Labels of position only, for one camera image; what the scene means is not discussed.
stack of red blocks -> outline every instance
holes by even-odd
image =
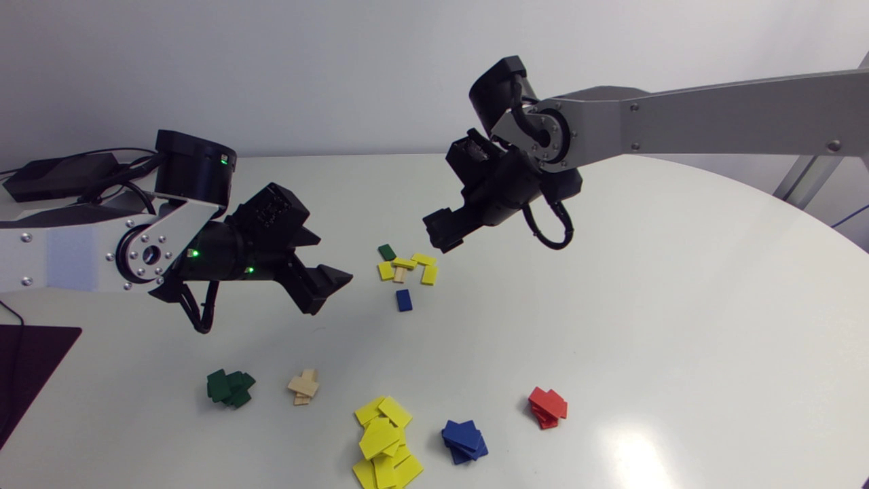
[[[531,412],[540,423],[541,430],[555,428],[559,418],[567,419],[567,401],[552,389],[546,392],[540,387],[535,387],[528,396],[528,402],[531,403]]]

white table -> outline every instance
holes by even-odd
[[[436,287],[412,272],[399,313],[376,247],[434,253],[421,218],[461,203],[442,156],[240,160],[232,210],[287,186],[322,237],[302,260],[353,282],[315,318],[277,284],[225,284],[206,336],[143,295],[6,294],[32,324],[84,332],[0,451],[0,487],[356,487],[352,412],[378,395],[415,416],[413,488],[862,485],[866,254],[704,171],[619,157],[582,174],[565,251],[514,216],[438,254]],[[304,367],[322,387],[293,407]],[[212,404],[218,368],[250,372],[253,400]],[[558,428],[530,417],[536,385],[570,403]],[[447,419],[473,419],[490,454],[453,466]]]

white wall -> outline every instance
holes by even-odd
[[[0,168],[151,146],[158,128],[242,156],[444,152],[500,57],[521,55],[543,97],[667,90],[855,67],[867,18],[861,0],[6,0]],[[768,191],[792,159],[680,158]],[[869,199],[843,166],[813,204],[827,222]]]

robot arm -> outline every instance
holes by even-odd
[[[465,205],[423,219],[445,252],[518,210],[546,243],[528,208],[540,194],[565,222],[563,247],[573,228],[561,200],[580,191],[576,169],[620,154],[869,157],[869,69],[651,94],[605,86],[538,100],[521,60],[508,57],[469,96],[489,139],[470,131],[448,153]]]
[[[353,277],[326,265],[306,268],[296,256],[296,247],[320,239],[303,227],[308,209],[280,185],[267,185],[222,222],[214,220],[229,202],[230,148],[173,131],[159,131],[156,148],[150,162],[95,184],[78,204],[0,222],[0,241],[10,251],[0,292],[147,292],[181,304],[196,330],[206,333],[222,281],[274,280],[302,312],[314,315]],[[142,213],[131,194],[93,203],[109,186],[154,169],[155,191],[143,197],[164,201],[155,215]],[[188,281],[209,282],[203,312]]]

green wooden block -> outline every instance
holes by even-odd
[[[206,390],[214,402],[224,400],[232,394],[232,391],[229,389],[229,382],[226,379],[226,372],[223,369],[208,376]]]
[[[392,261],[396,258],[395,251],[392,251],[392,246],[388,244],[378,247],[377,251],[381,253],[381,256],[386,261]]]
[[[249,373],[245,372],[242,375],[242,389],[247,391],[253,384],[256,384],[256,379],[251,377]]]
[[[226,380],[229,383],[229,389],[236,393],[244,384],[244,375],[241,372],[232,372],[226,376]]]
[[[236,409],[245,405],[248,401],[250,401],[250,394],[247,391],[239,391],[232,395],[232,398],[229,399],[229,403],[235,406]]]

